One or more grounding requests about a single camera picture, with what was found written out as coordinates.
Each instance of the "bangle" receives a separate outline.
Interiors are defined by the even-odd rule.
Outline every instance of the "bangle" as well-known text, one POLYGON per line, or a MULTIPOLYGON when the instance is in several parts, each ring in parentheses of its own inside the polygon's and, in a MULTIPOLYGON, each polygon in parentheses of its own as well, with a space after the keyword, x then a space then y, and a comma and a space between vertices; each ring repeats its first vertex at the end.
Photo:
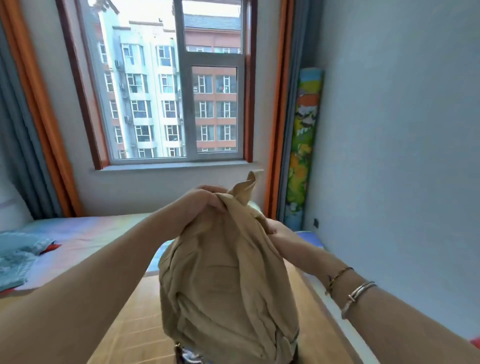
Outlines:
POLYGON ((335 283, 335 280, 338 279, 338 277, 340 277, 342 274, 344 274, 346 271, 350 269, 354 270, 352 267, 346 267, 346 268, 343 268, 335 277, 331 278, 330 276, 328 276, 330 279, 330 284, 328 285, 328 288, 325 291, 325 295, 332 294, 332 288, 333 288, 333 284, 335 283))
POLYGON ((368 288, 373 286, 376 286, 375 282, 373 281, 363 283, 360 287, 356 288, 356 290, 354 290, 351 294, 348 295, 348 301, 345 304, 345 307, 342 309, 342 319, 345 320, 348 309, 353 303, 357 302, 360 295, 364 293, 368 288))

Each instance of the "window sill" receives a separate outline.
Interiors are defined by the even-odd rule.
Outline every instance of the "window sill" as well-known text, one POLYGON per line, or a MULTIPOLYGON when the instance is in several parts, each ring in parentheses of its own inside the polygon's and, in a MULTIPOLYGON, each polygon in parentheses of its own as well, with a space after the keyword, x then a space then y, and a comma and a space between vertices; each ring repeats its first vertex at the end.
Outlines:
POLYGON ((121 171, 139 171, 139 170, 174 170, 178 168, 208 168, 208 167, 230 167, 230 166, 251 166, 256 169, 257 163, 249 163, 245 160, 221 160, 205 162, 177 162, 177 163, 150 163, 150 164, 122 164, 110 165, 102 170, 92 170, 93 172, 121 172, 121 171))

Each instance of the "white wall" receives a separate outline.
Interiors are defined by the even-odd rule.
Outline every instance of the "white wall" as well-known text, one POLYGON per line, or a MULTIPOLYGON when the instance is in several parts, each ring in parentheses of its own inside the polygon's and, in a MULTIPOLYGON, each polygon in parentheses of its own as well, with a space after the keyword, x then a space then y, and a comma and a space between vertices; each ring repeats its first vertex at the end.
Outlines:
MULTIPOLYGON (((258 5, 253 165, 178 170, 93 171, 93 163, 75 91, 55 0, 22 0, 50 100, 59 120, 80 198, 88 214, 109 215, 157 209, 203 183, 232 186, 269 158, 276 79, 280 2, 258 5)), ((255 201, 263 205, 265 183, 255 201)))
POLYGON ((477 0, 325 1, 305 220, 466 338, 480 335, 479 19, 477 0))

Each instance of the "sky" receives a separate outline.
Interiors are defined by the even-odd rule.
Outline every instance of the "sky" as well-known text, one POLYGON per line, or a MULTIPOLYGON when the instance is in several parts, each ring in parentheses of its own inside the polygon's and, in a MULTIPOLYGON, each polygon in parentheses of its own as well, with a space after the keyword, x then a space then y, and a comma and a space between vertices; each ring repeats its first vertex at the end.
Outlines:
MULTIPOLYGON (((119 18, 122 23, 129 20, 158 22, 160 18, 166 28, 174 28, 172 15, 172 0, 112 0, 120 11, 119 18)), ((238 16, 240 6, 231 4, 218 4, 203 1, 183 0, 184 14, 238 16)))

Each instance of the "gray curtain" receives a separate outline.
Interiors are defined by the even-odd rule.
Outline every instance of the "gray curtain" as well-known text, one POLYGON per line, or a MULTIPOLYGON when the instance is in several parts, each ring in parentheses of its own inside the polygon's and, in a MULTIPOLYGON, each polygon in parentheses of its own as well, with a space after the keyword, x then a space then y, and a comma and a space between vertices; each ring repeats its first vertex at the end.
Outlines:
POLYGON ((305 40, 309 10, 310 0, 295 1, 290 54, 290 72, 288 80, 287 113, 282 149, 282 164, 280 167, 278 204, 276 209, 277 219, 282 222, 284 220, 285 202, 287 198, 288 165, 290 163, 290 150, 292 149, 293 122, 295 119, 295 106, 297 103, 300 64, 302 60, 303 43, 305 40))
POLYGON ((32 217, 63 217, 3 26, 0 26, 0 143, 13 168, 13 182, 32 217))

